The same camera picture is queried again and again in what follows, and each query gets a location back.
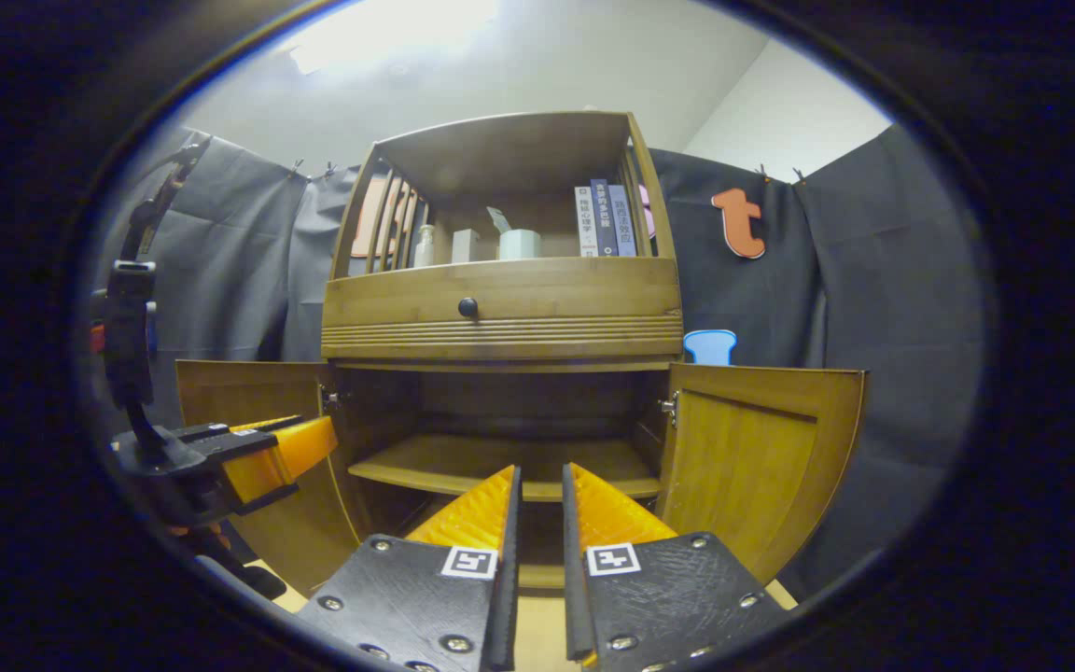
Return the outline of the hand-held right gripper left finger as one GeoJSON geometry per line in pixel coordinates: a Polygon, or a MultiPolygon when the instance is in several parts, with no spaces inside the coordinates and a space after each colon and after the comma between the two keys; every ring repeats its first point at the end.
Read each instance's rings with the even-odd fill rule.
{"type": "Polygon", "coordinates": [[[522,473],[500,469],[407,537],[368,537],[298,618],[400,672],[513,672],[522,473]]]}

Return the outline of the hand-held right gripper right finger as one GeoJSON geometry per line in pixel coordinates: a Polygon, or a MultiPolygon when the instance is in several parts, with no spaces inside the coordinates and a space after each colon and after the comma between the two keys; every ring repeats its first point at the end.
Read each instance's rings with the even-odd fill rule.
{"type": "Polygon", "coordinates": [[[583,672],[703,672],[789,609],[710,532],[678,533],[563,467],[567,656],[583,672]]]}

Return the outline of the wooden cabinet door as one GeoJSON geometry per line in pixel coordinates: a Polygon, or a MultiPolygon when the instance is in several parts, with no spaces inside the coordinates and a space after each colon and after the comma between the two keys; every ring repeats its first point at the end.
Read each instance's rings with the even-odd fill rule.
{"type": "MultiPolygon", "coordinates": [[[[184,424],[232,426],[322,415],[324,363],[178,360],[176,390],[184,424]]],[[[328,456],[298,478],[298,492],[228,523],[296,592],[311,598],[358,548],[328,456]]]]}
{"type": "Polygon", "coordinates": [[[717,537],[772,582],[823,521],[852,462],[870,375],[673,363],[657,513],[717,537]]]}

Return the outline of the wooden double-door shoe cabinet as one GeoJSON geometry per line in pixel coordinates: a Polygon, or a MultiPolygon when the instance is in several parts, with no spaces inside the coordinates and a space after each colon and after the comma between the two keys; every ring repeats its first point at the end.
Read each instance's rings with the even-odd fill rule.
{"type": "MultiPolygon", "coordinates": [[[[342,217],[324,284],[320,362],[350,391],[332,418],[342,505],[359,543],[404,535],[459,495],[356,477],[350,464],[435,433],[507,440],[619,439],[660,480],[634,498],[657,518],[669,370],[684,361],[673,230],[648,145],[628,112],[538,112],[461,120],[375,142],[342,217]],[[637,255],[582,257],[573,188],[605,178],[630,200],[637,255]],[[538,231],[538,259],[496,258],[500,233],[538,231]],[[413,268],[418,227],[435,263],[413,268]],[[474,229],[479,260],[452,264],[474,229]],[[477,319],[457,303],[472,297],[477,319]]],[[[520,584],[562,590],[559,502],[522,503],[520,584]]]]}

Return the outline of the wooden inner shelf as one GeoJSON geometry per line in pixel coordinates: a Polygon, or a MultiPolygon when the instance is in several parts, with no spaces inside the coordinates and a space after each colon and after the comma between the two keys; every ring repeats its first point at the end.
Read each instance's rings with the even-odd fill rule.
{"type": "Polygon", "coordinates": [[[563,464],[575,463],[628,497],[660,492],[660,480],[619,439],[507,440],[435,433],[410,435],[347,468],[350,475],[421,492],[461,495],[515,464],[526,502],[562,500],[563,464]]]}

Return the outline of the light blue book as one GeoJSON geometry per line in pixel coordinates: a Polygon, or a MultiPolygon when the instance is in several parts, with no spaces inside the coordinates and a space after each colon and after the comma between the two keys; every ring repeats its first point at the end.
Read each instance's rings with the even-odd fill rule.
{"type": "Polygon", "coordinates": [[[620,257],[635,257],[636,240],[635,225],[633,225],[630,200],[624,186],[610,184],[608,186],[611,221],[613,221],[616,234],[616,248],[620,257]]]}

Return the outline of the black backdrop cloth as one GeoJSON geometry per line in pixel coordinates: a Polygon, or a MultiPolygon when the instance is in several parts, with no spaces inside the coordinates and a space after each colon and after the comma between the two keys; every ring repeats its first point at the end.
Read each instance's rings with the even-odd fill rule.
{"type": "MultiPolygon", "coordinates": [[[[684,320],[743,366],[869,372],[852,464],[782,571],[809,598],[893,543],[950,471],[980,396],[991,314],[964,200],[892,126],[790,186],[653,149],[684,320]]],[[[358,166],[313,178],[215,139],[152,246],[153,424],[183,424],[176,360],[316,361],[322,280],[358,166]]]]}

